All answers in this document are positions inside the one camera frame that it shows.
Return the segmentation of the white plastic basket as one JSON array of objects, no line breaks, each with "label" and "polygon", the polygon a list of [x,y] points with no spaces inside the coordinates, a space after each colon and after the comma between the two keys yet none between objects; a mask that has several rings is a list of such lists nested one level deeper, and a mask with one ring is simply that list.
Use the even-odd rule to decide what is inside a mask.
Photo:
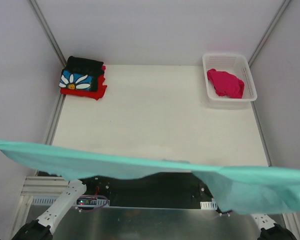
[{"label": "white plastic basket", "polygon": [[258,94],[247,59],[234,53],[202,56],[209,100],[220,105],[239,105],[257,100]]}]

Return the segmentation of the teal t shirt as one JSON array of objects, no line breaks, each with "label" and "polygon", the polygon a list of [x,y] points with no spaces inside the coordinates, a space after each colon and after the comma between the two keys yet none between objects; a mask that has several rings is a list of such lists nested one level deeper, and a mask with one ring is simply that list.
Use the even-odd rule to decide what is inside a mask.
[{"label": "teal t shirt", "polygon": [[240,214],[300,212],[300,170],[266,166],[213,166],[107,155],[31,142],[0,140],[0,151],[28,168],[66,180],[104,176],[140,179],[157,173],[192,173],[219,208]]}]

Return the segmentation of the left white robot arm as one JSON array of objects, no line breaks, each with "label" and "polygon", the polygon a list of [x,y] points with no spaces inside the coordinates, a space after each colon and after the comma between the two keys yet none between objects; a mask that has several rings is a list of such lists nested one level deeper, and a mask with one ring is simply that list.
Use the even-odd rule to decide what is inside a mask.
[{"label": "left white robot arm", "polygon": [[82,181],[69,182],[55,202],[35,220],[23,225],[12,240],[51,240],[59,223],[74,205],[76,200],[87,190]]}]

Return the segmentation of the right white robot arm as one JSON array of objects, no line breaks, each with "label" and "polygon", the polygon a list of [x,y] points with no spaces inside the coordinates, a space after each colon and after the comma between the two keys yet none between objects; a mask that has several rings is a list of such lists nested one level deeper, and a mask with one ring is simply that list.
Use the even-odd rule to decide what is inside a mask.
[{"label": "right white robot arm", "polygon": [[251,214],[251,217],[260,230],[258,240],[297,240],[290,230],[277,224],[267,214]]}]

